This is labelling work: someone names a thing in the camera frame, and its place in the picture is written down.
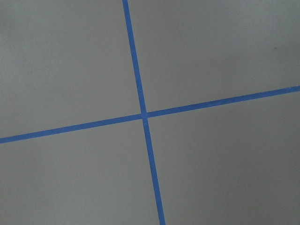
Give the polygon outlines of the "blue tape strip lengthwise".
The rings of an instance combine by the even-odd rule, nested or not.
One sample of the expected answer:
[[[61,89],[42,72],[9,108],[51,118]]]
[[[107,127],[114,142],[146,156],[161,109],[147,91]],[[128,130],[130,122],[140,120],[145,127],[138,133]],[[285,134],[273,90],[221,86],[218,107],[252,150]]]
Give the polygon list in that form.
[[[164,225],[165,224],[164,208],[161,199],[160,186],[159,186],[155,156],[154,156],[154,151],[152,146],[152,139],[151,139],[146,103],[144,99],[142,79],[140,75],[139,62],[138,62],[138,57],[137,57],[137,52],[135,47],[135,38],[134,38],[133,26],[132,26],[131,15],[129,10],[129,3],[127,0],[124,0],[122,4],[123,4],[125,21],[126,21],[127,35],[129,41],[129,48],[131,52],[133,70],[135,74],[135,82],[136,82],[137,94],[139,99],[139,106],[141,111],[141,118],[142,118],[145,142],[147,147],[148,160],[150,164],[150,173],[151,173],[154,196],[156,201],[157,215],[158,215],[159,223],[161,225]]]

